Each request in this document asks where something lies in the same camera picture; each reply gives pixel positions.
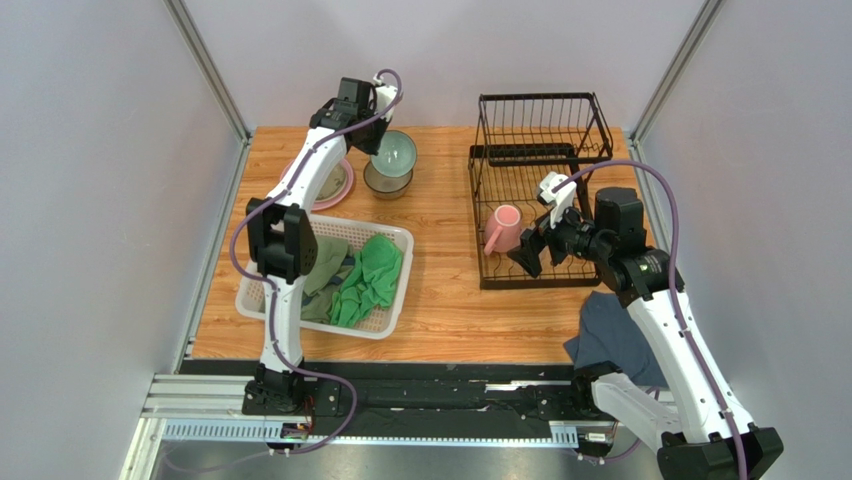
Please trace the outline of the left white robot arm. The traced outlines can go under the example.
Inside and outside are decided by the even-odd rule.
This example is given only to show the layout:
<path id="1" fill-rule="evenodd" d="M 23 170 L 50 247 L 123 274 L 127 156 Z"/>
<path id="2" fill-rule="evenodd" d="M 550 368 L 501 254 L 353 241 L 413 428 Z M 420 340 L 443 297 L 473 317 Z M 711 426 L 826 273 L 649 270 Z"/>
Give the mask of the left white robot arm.
<path id="1" fill-rule="evenodd" d="M 344 77 L 335 97 L 310 118 L 303 146 L 266 197 L 249 201 L 238 228 L 248 235 L 255 273 L 264 285 L 264 347 L 244 393 L 247 415 L 296 415 L 304 410 L 305 371 L 301 342 L 304 284 L 318 257 L 310 213 L 332 170 L 351 149 L 375 154 L 403 98 L 403 83 L 383 69 L 372 80 Z"/>

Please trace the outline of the light green bowl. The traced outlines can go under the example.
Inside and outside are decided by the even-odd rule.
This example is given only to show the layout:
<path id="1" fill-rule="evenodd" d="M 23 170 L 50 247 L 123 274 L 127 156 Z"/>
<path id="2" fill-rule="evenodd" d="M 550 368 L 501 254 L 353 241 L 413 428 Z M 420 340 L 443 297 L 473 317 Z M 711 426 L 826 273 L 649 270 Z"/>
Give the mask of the light green bowl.
<path id="1" fill-rule="evenodd" d="M 398 130 L 387 131 L 378 153 L 370 164 L 386 177 L 400 178 L 412 172 L 417 161 L 417 147 L 412 138 Z"/>

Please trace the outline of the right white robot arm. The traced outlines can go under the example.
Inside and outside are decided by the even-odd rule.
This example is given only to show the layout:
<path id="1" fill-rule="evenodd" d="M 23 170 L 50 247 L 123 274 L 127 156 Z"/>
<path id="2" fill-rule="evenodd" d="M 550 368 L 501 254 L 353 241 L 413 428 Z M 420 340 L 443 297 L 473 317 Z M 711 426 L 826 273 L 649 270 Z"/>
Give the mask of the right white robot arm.
<path id="1" fill-rule="evenodd" d="M 647 243 L 644 205 L 632 188 L 597 192 L 594 216 L 573 206 L 574 186 L 538 190 L 547 213 L 520 236 L 510 258 L 531 276 L 540 254 L 594 263 L 603 283 L 648 342 L 671 391 L 670 409 L 613 361 L 575 376 L 580 409 L 606 414 L 652 449 L 665 479 L 760 479 L 783 453 L 776 429 L 759 427 L 739 404 L 700 338 L 670 255 Z"/>

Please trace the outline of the cream patterned plate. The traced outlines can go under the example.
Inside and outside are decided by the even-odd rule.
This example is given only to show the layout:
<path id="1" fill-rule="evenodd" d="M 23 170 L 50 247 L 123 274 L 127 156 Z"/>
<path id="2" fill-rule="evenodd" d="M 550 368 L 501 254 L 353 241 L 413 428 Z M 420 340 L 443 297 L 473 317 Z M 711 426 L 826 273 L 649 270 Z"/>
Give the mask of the cream patterned plate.
<path id="1" fill-rule="evenodd" d="M 348 188 L 351 165 L 347 159 L 341 160 L 329 173 L 325 183 L 320 188 L 314 207 L 335 201 L 340 195 L 346 195 Z"/>

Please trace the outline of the brown speckled bowl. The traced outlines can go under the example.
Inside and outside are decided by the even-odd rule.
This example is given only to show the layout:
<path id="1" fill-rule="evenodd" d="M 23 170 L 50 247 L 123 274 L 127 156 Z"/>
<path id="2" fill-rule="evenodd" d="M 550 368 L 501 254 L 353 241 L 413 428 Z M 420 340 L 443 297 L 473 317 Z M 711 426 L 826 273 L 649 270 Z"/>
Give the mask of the brown speckled bowl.
<path id="1" fill-rule="evenodd" d="M 372 194 L 379 199 L 394 200 L 402 197 L 413 180 L 414 172 L 409 171 L 399 177 L 381 174 L 372 163 L 364 168 L 364 182 Z"/>

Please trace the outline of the pink plate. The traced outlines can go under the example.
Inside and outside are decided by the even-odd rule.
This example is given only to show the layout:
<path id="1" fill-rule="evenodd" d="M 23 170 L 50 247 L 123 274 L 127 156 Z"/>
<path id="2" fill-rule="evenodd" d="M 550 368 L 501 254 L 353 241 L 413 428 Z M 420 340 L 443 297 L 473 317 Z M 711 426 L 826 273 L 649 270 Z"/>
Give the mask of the pink plate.
<path id="1" fill-rule="evenodd" d="M 351 190 L 352 190 L 352 188 L 353 188 L 353 186 L 354 186 L 354 184 L 355 184 L 355 174 L 354 174 L 354 170 L 353 170 L 353 168 L 352 168 L 352 165 L 351 165 L 351 170 L 349 171 L 349 173 L 350 173 L 350 180 L 349 180 L 348 188 L 347 188 L 347 189 L 346 189 L 346 191 L 345 191 L 346 195 L 340 195 L 340 196 L 339 196 L 339 197 L 338 197 L 335 201 L 333 201 L 333 202 L 328 202 L 328 203 L 326 203 L 326 204 L 319 204 L 318 208 L 315 208 L 315 207 L 314 207 L 314 204 L 313 204 L 313 207 L 312 207 L 312 209 L 311 209 L 311 211 L 312 211 L 312 212 L 318 212 L 318 211 L 322 211 L 322 210 L 327 210 L 327 209 L 329 209 L 329 208 L 331 208 L 331 207 L 333 207 L 333 206 L 335 206 L 335 205 L 339 204 L 340 202 L 342 202 L 342 201 L 345 199 L 345 197 L 346 197 L 346 196 L 347 196 L 347 195 L 351 192 Z"/>

